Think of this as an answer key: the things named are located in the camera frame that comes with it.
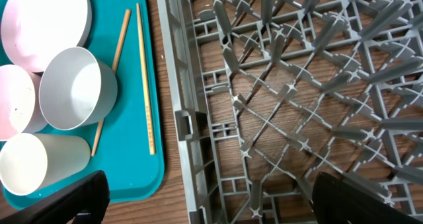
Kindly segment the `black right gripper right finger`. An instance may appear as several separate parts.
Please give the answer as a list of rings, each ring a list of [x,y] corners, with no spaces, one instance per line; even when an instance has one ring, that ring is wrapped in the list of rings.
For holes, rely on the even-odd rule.
[[[312,201],[319,224],[422,224],[326,172],[317,176]]]

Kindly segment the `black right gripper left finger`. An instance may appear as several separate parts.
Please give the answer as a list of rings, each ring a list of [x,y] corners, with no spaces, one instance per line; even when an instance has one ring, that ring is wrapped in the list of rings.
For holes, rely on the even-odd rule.
[[[1,220],[3,224],[101,223],[110,203],[104,171],[97,170]]]

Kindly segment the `white cup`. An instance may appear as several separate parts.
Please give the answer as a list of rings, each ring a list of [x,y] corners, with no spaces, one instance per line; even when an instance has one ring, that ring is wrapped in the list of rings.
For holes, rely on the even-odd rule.
[[[1,183],[10,193],[25,196],[82,171],[90,157],[82,137],[20,133],[1,150]]]

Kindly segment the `grey bowl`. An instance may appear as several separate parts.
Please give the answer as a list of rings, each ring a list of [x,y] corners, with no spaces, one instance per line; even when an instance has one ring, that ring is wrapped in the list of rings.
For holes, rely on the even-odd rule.
[[[74,130],[103,120],[113,109],[118,82],[112,69],[82,47],[57,54],[43,73],[39,104],[47,123]]]

